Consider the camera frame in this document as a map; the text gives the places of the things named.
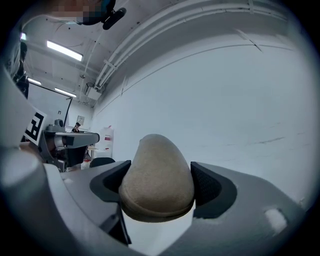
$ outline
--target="ceiling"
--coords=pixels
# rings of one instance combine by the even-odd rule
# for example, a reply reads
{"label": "ceiling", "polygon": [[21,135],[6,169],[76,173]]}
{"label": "ceiling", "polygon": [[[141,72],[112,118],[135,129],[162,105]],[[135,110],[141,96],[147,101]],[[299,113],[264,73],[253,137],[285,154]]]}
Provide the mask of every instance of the ceiling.
{"label": "ceiling", "polygon": [[[109,30],[103,30],[102,23],[85,26],[48,16],[32,20],[23,29],[28,47],[24,69],[43,87],[75,94],[76,100],[93,107],[96,101],[84,94],[87,83],[93,85],[103,74],[105,79],[100,81],[98,89],[104,90],[103,85],[113,71],[146,42],[194,17],[220,12],[219,8],[224,4],[229,4],[230,12],[246,9],[247,12],[255,10],[264,14],[270,11],[271,15],[272,10],[265,8],[268,6],[277,8],[272,15],[282,15],[277,12],[279,6],[270,0],[254,0],[257,9],[253,9],[253,1],[250,0],[116,0],[115,11],[124,7],[127,12]],[[82,54],[82,60],[48,48],[47,40]],[[113,64],[103,69],[105,60],[113,60]]]}
{"label": "ceiling", "polygon": [[[124,7],[127,12],[110,30],[103,30],[102,23],[85,26],[48,16],[37,17],[23,29],[27,37],[25,43],[28,46],[26,73],[48,89],[54,90],[58,87],[76,94],[79,99],[82,88],[80,76],[84,74],[86,65],[84,85],[95,82],[104,60],[111,56],[133,30],[161,10],[183,1],[117,0],[114,9]],[[82,54],[82,61],[47,48],[47,40]],[[93,100],[89,100],[83,94],[81,101],[90,106],[94,104]]]}

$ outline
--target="whiteboard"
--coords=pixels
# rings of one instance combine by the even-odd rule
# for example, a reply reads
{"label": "whiteboard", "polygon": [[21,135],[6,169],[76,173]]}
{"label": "whiteboard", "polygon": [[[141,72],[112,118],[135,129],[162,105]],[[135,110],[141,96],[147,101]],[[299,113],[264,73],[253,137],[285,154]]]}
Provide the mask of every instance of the whiteboard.
{"label": "whiteboard", "polygon": [[30,83],[28,101],[47,115],[47,126],[54,124],[57,119],[65,124],[72,97]]}

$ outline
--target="beige foam pad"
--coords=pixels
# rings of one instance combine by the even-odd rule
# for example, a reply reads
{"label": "beige foam pad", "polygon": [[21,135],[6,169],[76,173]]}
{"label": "beige foam pad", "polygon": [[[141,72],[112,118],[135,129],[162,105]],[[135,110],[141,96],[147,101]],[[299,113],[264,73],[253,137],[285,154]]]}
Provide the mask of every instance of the beige foam pad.
{"label": "beige foam pad", "polygon": [[119,188],[124,212],[142,222],[174,220],[192,208],[194,193],[189,166],[179,149],[159,134],[141,139]]}

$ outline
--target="qr-like tag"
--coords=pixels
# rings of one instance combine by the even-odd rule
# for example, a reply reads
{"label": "qr-like tag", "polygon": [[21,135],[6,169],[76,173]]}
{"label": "qr-like tag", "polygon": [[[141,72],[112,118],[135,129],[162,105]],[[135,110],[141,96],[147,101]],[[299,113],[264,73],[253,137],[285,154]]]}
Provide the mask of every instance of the qr-like tag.
{"label": "qr-like tag", "polygon": [[47,115],[36,108],[34,109],[36,110],[36,113],[26,128],[24,136],[38,146],[41,137],[41,131],[43,130]]}

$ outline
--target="gray panel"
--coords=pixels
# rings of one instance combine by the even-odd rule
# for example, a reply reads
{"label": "gray panel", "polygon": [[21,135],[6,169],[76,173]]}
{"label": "gray panel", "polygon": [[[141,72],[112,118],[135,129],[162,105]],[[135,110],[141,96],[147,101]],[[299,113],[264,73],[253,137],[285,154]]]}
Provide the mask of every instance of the gray panel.
{"label": "gray panel", "polygon": [[90,169],[61,173],[64,184],[77,205],[97,226],[100,226],[117,210],[117,203],[104,202],[90,189],[91,180],[113,167],[124,163],[114,162]]}
{"label": "gray panel", "polygon": [[[74,199],[72,198],[65,186],[66,180],[64,180],[65,182],[63,182],[58,169],[51,164],[45,164],[44,167],[48,177],[49,187],[55,205],[63,221],[65,222],[68,229],[71,231],[76,241],[79,242],[84,248],[82,250],[83,255],[142,256],[142,254],[130,250],[128,247],[116,241],[111,236],[107,235],[104,231],[102,231],[99,227],[97,227],[97,225],[95,225],[87,217],[87,215],[79,208],[78,204],[74,201]],[[90,171],[91,169],[83,170],[82,172],[89,173]],[[105,171],[105,169],[103,170],[103,168],[100,168],[99,171],[97,171],[97,173],[103,171]],[[71,177],[73,179],[73,177],[77,176],[79,172],[68,172],[63,173],[63,175],[66,175],[67,177]]]}
{"label": "gray panel", "polygon": [[37,157],[18,149],[0,148],[0,163],[1,196],[26,234],[54,255],[80,255],[82,245],[61,218]]}
{"label": "gray panel", "polygon": [[[305,212],[270,182],[226,168],[201,166],[230,179],[237,198],[215,219],[193,219],[191,227],[161,256],[173,255],[268,255],[276,250],[302,221]],[[279,209],[288,226],[275,234],[265,211]]]}

